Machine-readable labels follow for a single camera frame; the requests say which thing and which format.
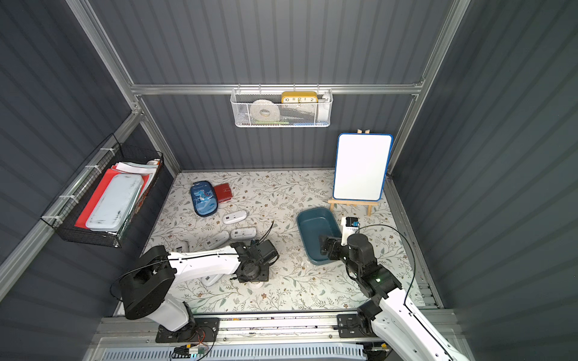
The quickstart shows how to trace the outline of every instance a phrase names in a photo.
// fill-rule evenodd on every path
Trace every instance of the clock face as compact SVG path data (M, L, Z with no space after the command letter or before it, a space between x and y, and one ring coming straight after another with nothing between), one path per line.
M317 98L313 96L286 96L283 103L317 103Z

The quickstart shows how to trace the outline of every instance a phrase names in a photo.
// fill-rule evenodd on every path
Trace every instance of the tape roll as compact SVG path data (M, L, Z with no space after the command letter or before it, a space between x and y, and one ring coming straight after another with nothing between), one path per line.
M281 121L281 111L279 106L272 101L259 99L249 107L251 120L256 123L279 124Z
M253 289L261 288L263 282L249 282L249 287Z

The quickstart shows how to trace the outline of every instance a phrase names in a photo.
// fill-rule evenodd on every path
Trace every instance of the red wallet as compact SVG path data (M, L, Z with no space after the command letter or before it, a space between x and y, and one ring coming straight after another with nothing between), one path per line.
M233 198L233 193L228 183L216 185L214 188L217 194L217 202L222 203Z

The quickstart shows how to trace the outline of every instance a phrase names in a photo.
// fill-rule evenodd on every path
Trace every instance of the whiteboard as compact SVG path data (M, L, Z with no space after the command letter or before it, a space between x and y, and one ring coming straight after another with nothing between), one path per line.
M340 134L333 198L381 199L393 140L390 134Z

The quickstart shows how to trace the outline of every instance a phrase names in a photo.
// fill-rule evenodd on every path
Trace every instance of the black mounting plate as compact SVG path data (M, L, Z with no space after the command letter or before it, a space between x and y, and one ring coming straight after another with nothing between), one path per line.
M169 331L163 326L159 325L155 342L157 344L169 344L175 342L196 343L199 341L198 335L202 335L202 331L204 331L205 339L203 340L203 343L212 343L214 342L216 334L218 333L219 322L220 319L218 317L195 318L195 326L189 329L180 329L176 332Z
M360 324L361 319L357 314L338 314L337 329L339 330L339 338L377 337L373 332L369 334L363 333L359 327Z

